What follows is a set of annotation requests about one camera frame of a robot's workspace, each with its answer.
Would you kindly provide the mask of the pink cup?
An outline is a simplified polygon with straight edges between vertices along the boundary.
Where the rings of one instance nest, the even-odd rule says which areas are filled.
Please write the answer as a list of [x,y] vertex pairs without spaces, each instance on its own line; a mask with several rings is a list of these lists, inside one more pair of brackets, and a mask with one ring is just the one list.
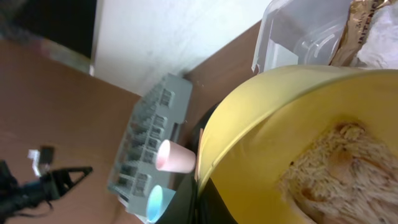
[[158,149],[155,168],[163,172],[187,174],[195,169],[196,155],[191,150],[169,140]]

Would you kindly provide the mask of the yellow bowl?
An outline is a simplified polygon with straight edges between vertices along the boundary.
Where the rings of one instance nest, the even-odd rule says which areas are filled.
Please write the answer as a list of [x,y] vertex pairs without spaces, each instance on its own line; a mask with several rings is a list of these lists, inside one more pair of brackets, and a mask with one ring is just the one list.
[[287,66],[233,90],[200,143],[198,193],[213,182],[238,223],[303,223],[277,182],[292,160],[339,121],[357,121],[397,152],[397,71]]

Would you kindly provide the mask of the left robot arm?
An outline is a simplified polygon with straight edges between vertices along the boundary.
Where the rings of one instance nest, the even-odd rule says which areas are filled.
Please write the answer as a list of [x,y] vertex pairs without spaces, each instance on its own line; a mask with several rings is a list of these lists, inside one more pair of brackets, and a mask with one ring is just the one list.
[[[9,218],[42,218],[53,212],[52,201],[59,200],[93,172],[92,167],[68,167],[51,170],[36,181],[19,185],[6,161],[1,161],[1,223]],[[42,214],[23,213],[46,203]]]

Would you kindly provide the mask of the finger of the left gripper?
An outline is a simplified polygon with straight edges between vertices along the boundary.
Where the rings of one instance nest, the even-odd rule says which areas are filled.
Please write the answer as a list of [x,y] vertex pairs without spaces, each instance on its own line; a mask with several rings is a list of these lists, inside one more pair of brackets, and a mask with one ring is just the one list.
[[59,197],[63,197],[93,172],[93,168],[69,167],[51,171]]

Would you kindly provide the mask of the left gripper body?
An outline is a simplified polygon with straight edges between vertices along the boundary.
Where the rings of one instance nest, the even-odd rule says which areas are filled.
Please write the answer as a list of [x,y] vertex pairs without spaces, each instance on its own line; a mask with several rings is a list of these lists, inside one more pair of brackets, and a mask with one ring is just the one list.
[[58,200],[59,176],[57,172],[51,172],[38,180],[24,184],[20,189],[23,205],[39,205],[42,202]]

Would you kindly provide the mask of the white napkin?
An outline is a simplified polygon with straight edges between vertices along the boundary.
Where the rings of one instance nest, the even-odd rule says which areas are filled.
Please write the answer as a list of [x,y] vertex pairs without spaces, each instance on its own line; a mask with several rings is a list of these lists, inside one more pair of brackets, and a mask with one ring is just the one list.
[[376,11],[355,59],[355,67],[397,70],[397,2]]

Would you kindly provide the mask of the blue cup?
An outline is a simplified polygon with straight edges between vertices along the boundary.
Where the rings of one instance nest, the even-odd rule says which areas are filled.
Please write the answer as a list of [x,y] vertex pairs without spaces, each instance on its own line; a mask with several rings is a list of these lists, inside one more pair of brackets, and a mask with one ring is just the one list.
[[160,185],[156,185],[151,190],[146,207],[146,217],[149,223],[156,223],[159,220],[172,201],[175,193],[176,191]]

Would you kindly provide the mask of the gold coffee sachet wrapper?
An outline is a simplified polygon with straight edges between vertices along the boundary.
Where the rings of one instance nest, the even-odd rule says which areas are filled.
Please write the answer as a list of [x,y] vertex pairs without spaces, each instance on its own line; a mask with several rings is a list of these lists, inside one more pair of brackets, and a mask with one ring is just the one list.
[[330,65],[347,67],[364,45],[377,10],[396,0],[353,0],[341,40]]

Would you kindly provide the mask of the rice and peanut shell scraps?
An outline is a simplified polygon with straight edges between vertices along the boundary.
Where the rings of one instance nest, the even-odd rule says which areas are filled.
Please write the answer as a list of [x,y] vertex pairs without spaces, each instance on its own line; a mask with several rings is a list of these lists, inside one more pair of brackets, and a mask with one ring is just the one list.
[[397,223],[397,156],[358,123],[322,133],[279,187],[309,223]]

